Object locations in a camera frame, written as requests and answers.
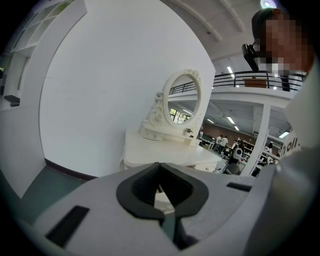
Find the white column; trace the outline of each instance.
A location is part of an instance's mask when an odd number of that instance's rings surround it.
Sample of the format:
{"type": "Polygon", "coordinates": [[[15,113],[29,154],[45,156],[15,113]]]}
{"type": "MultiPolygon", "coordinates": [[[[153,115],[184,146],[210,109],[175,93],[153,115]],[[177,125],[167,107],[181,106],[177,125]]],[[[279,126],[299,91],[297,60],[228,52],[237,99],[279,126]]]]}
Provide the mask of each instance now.
{"type": "Polygon", "coordinates": [[[250,158],[246,163],[245,167],[243,168],[243,171],[241,172],[241,176],[250,175],[250,173],[252,172],[252,169],[254,168],[258,160],[261,149],[265,146],[264,142],[268,132],[269,119],[270,119],[270,105],[264,104],[259,134],[258,134],[258,137],[256,138],[256,142],[255,142],[253,151],[250,155],[250,158]]]}

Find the floor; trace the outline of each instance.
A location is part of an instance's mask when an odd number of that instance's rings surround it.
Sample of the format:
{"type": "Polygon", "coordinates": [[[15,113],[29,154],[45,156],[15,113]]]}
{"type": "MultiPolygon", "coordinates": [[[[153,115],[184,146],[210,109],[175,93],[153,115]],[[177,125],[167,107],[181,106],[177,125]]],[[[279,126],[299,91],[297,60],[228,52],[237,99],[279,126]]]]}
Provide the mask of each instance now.
{"type": "Polygon", "coordinates": [[[30,225],[49,206],[85,182],[46,166],[34,179],[24,196],[19,198],[0,171],[1,194],[5,197],[12,214],[30,225]]]}

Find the oval mirror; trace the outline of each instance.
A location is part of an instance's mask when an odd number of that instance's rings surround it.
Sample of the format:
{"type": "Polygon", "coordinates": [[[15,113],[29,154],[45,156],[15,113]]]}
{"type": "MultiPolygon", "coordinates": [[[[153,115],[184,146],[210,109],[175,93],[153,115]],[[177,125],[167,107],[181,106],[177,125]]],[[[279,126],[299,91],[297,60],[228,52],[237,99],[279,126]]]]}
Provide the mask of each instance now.
{"type": "Polygon", "coordinates": [[[187,74],[179,76],[172,84],[168,96],[168,111],[171,120],[176,124],[183,124],[192,119],[199,99],[199,90],[195,82],[187,74]],[[196,93],[195,100],[175,101],[170,97],[175,94],[196,93]]]}

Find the railing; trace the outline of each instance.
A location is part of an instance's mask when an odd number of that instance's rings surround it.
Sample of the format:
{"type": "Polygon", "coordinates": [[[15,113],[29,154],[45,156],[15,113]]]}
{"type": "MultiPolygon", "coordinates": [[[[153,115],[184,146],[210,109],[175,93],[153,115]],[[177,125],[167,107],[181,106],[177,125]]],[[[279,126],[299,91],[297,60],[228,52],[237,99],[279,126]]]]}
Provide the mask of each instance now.
{"type": "MultiPolygon", "coordinates": [[[[233,73],[218,74],[214,77],[213,87],[260,87],[266,89],[282,89],[283,91],[292,92],[299,91],[305,75],[298,73],[290,73],[288,76],[275,76],[269,71],[242,71],[233,73]]],[[[196,90],[197,87],[193,81],[172,87],[169,95],[184,93],[196,90]]]]}

